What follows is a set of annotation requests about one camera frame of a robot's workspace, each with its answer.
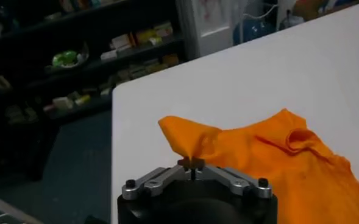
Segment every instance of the green object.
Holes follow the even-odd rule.
[[[71,66],[77,63],[77,53],[75,51],[65,51],[57,54],[52,59],[52,65],[55,67]]]

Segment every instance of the floor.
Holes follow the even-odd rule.
[[[45,224],[110,222],[111,112],[63,126],[41,181],[0,190],[0,198]]]

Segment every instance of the black shelf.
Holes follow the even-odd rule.
[[[111,93],[107,96],[92,97],[89,102],[80,106],[74,105],[69,110],[53,110],[48,112],[50,120],[64,124],[67,122],[74,121],[80,117],[94,114],[97,111],[109,110],[112,107],[112,95]]]
[[[77,19],[83,18],[85,16],[90,16],[92,14],[99,14],[104,11],[112,10],[116,7],[121,7],[122,5],[131,4],[132,2],[139,0],[118,0],[110,4],[102,5],[97,8],[85,9],[77,12],[71,12],[67,15],[63,15],[60,18],[53,20],[44,20],[41,23],[38,23],[33,26],[21,27],[17,31],[8,32],[0,36],[0,43],[7,40],[12,40],[14,38],[23,37],[29,35],[31,33],[37,32],[39,30],[48,29],[51,27],[58,26],[59,24],[68,23],[71,21],[75,21]]]
[[[83,77],[84,74],[89,75],[89,72],[98,69],[115,69],[116,66],[121,65],[125,61],[129,61],[138,57],[143,57],[147,54],[155,55],[156,52],[163,52],[165,49],[175,44],[181,43],[183,43],[183,37],[181,34],[178,33],[169,37],[164,37],[163,41],[155,46],[152,44],[145,44],[142,46],[129,48],[118,52],[118,56],[114,59],[101,60],[100,58],[91,58],[79,68],[48,72],[45,79],[30,82],[25,87],[25,89],[41,90],[44,86],[50,86],[54,83],[61,82],[62,80],[68,80],[73,78],[80,79]]]

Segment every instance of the white table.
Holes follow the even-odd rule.
[[[125,83],[113,92],[112,223],[127,179],[170,167],[158,120],[242,127],[287,108],[359,179],[359,5]]]

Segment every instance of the orange cloth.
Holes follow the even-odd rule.
[[[279,223],[359,223],[359,182],[350,162],[333,154],[305,119],[288,110],[233,130],[174,116],[159,125],[182,156],[268,178],[279,200]]]

